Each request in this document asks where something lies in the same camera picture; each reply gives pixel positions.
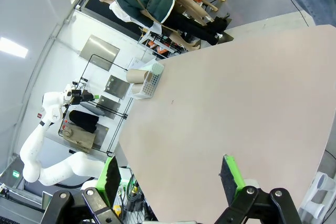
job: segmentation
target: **white basket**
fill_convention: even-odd
[[[133,97],[134,99],[147,99],[152,98],[155,92],[156,87],[158,86],[158,82],[161,78],[161,74],[163,72],[164,66],[154,60],[155,63],[152,61],[149,62],[149,65],[145,65],[144,67],[140,68],[141,70],[147,70],[153,74],[152,78],[150,78],[150,74],[147,75],[145,82],[143,83],[141,90],[139,93],[133,93],[132,88],[130,89],[129,96]]]

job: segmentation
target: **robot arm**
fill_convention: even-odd
[[[20,150],[20,157],[25,164],[23,177],[33,183],[39,180],[43,185],[50,186],[73,174],[79,176],[99,177],[104,163],[89,160],[83,152],[77,152],[62,162],[49,168],[42,168],[37,160],[37,155],[43,145],[45,132],[52,123],[59,122],[63,118],[62,107],[72,101],[71,85],[67,85],[63,92],[48,92],[43,96],[42,106],[46,111],[39,125],[27,138]]]

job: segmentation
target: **green label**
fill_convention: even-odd
[[[20,173],[17,172],[16,170],[13,171],[13,177],[18,178],[20,177]]]

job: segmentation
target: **ceiling light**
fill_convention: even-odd
[[[19,44],[6,39],[4,37],[0,38],[0,51],[6,52],[8,54],[18,56],[21,58],[26,58],[26,55],[28,53],[28,49],[20,46]]]

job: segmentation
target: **yellow object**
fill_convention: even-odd
[[[119,206],[119,205],[114,205],[114,206],[113,206],[113,211],[115,212],[115,214],[116,214],[118,217],[120,217],[120,215],[121,215],[121,206]]]

